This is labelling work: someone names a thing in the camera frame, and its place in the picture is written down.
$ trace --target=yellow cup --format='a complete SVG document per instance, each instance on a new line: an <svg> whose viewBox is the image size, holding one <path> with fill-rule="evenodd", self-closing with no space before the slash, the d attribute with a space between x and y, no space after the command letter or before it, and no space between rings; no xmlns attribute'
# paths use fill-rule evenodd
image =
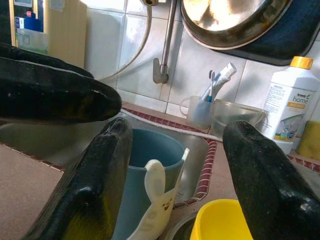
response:
<svg viewBox="0 0 320 240"><path fill-rule="evenodd" d="M239 201L218 199L198 212L190 240L253 240Z"/></svg>

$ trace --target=yellow bottle cap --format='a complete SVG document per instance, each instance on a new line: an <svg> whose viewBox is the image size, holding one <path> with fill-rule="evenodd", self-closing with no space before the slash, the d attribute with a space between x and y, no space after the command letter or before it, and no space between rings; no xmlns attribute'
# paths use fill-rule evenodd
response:
<svg viewBox="0 0 320 240"><path fill-rule="evenodd" d="M295 56L291 61L290 67L310 70L313 62L314 62L313 58L304 57L304 56Z"/></svg>

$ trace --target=clear plastic bowl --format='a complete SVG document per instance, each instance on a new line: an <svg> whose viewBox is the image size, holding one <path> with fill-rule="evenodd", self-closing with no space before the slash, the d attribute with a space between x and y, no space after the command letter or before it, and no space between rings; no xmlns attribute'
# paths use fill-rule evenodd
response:
<svg viewBox="0 0 320 240"><path fill-rule="evenodd" d="M260 108L242 105L239 103L216 99L212 104L210 134L222 138L227 124L244 120L255 126L266 117L266 112Z"/></svg>

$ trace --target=blue mug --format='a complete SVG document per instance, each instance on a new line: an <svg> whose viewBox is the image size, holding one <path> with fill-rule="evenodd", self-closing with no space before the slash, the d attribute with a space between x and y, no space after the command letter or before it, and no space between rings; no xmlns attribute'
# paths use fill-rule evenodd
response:
<svg viewBox="0 0 320 240"><path fill-rule="evenodd" d="M160 235L168 224L174 205L184 152L181 143L167 135L133 129L130 162L113 240L149 240L148 236L156 236L156 239ZM148 166L158 166L159 170L153 169L157 171L153 174L148 169L148 176Z"/></svg>

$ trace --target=faucet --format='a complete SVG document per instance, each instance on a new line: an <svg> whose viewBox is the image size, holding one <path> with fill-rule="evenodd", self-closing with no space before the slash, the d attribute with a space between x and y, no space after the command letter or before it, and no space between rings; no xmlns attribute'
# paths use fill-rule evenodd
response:
<svg viewBox="0 0 320 240"><path fill-rule="evenodd" d="M170 50L173 26L175 21L176 8L177 8L177 0L171 0L170 11L168 16L168 24L166 26L161 65L160 65L159 58L153 59L153 81L156 84L166 84L169 80L169 75L167 74L167 70L168 70L167 64L168 64L168 58L169 58L169 50Z"/></svg>

